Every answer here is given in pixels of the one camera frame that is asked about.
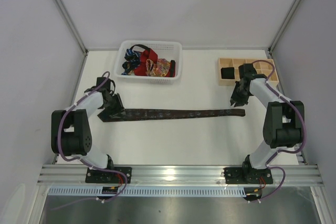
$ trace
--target purple cable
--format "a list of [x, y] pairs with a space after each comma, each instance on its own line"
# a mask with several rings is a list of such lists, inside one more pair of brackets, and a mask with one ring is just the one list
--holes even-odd
[[265, 81], [265, 86], [273, 93], [275, 94], [277, 97], [279, 97], [279, 99], [285, 103], [287, 103], [296, 113], [296, 115], [298, 116], [300, 122], [301, 122], [301, 125], [302, 125], [302, 135], [303, 135], [303, 139], [302, 139], [302, 143], [301, 143], [301, 146], [296, 150], [296, 151], [288, 151], [288, 150], [279, 150], [277, 152], [275, 152], [267, 161], [266, 161], [266, 166], [269, 168], [269, 169], [280, 169], [282, 170], [284, 176], [279, 184], [279, 186], [273, 191], [271, 192], [270, 194], [266, 195], [265, 197], [261, 198], [261, 199], [266, 199], [268, 198], [269, 196], [271, 196], [272, 194], [274, 194], [276, 191], [278, 191], [281, 186], [284, 184], [285, 182], [285, 178], [286, 178], [286, 172], [283, 168], [281, 168], [280, 166], [272, 166], [272, 167], [269, 167], [268, 164], [272, 162], [272, 160], [278, 155], [278, 153], [281, 153], [281, 152], [284, 152], [284, 153], [290, 153], [290, 154], [296, 154], [296, 153], [299, 153], [302, 151], [302, 149], [304, 148], [304, 146], [306, 145], [306, 142], [307, 142], [307, 129], [306, 129], [306, 125], [305, 125], [305, 121], [303, 120], [303, 117], [302, 115], [300, 114], [299, 110], [293, 105], [290, 103], [290, 101], [288, 101], [286, 98], [284, 98], [278, 91], [276, 91], [270, 84], [268, 84], [268, 80], [269, 78], [272, 76], [272, 74], [275, 72], [275, 66], [267, 61], [267, 60], [256, 60], [254, 62], [252, 62], [252, 64], [254, 63], [257, 63], [257, 62], [265, 62], [265, 63], [268, 63], [272, 66], [272, 71], [271, 73], [269, 74], [269, 76], [266, 78], [266, 81]]
[[[79, 157], [74, 157], [74, 158], [67, 158], [63, 151], [62, 151], [62, 146], [61, 146], [61, 135], [62, 135], [62, 128], [63, 128], [63, 125], [64, 125], [64, 121], [65, 121], [65, 118], [67, 117], [67, 115], [76, 108], [77, 105], [79, 105], [81, 102], [83, 102], [87, 97], [89, 97], [90, 95], [92, 95], [93, 93], [95, 93], [98, 89], [100, 89], [108, 80], [109, 80], [109, 77], [110, 77], [110, 72], [109, 71], [106, 71], [105, 73], [103, 73], [103, 77], [105, 76], [105, 74], [107, 74], [105, 80], [100, 84], [98, 85], [97, 87], [95, 87], [91, 92], [88, 93], [88, 95], [82, 97], [81, 99], [79, 99], [77, 101], [76, 104], [74, 104], [73, 106], [71, 106], [65, 113], [64, 115], [62, 116], [61, 118], [61, 121], [59, 123], [59, 127], [58, 127], [58, 134], [57, 134], [57, 147], [58, 147], [58, 152], [59, 154], [61, 155], [61, 157], [65, 160], [65, 161], [74, 161], [74, 160], [77, 160], [77, 159], [80, 159]], [[110, 199], [107, 199], [107, 200], [103, 200], [103, 202], [110, 202], [112, 200], [114, 200], [114, 198], [116, 198], [117, 196], [119, 196], [126, 188], [127, 186], [127, 177], [124, 173], [121, 173], [117, 170], [108, 170], [108, 169], [102, 169], [102, 168], [98, 168], [98, 167], [95, 167], [95, 166], [92, 166], [90, 165], [89, 163], [81, 160], [81, 162], [83, 164], [85, 164], [86, 166], [88, 167], [92, 167], [93, 169], [96, 169], [96, 170], [100, 170], [102, 172], [108, 172], [108, 173], [117, 173], [117, 174], [120, 174], [124, 177], [124, 186], [123, 188], [120, 190], [120, 192], [116, 193], [116, 195], [114, 195], [112, 198]], [[52, 208], [51, 210], [58, 210], [58, 209], [61, 209], [63, 207], [67, 207], [67, 206], [70, 206], [70, 205], [73, 205], [73, 204], [76, 204], [76, 203], [79, 203], [79, 202], [82, 202], [82, 201], [85, 201], [85, 200], [94, 200], [96, 198], [84, 198], [84, 199], [79, 199], [79, 200], [76, 200], [76, 201], [73, 201], [73, 202], [70, 202], [70, 203], [67, 203], [65, 205], [62, 205], [62, 206], [59, 206], [59, 207], [55, 207], [55, 208]]]

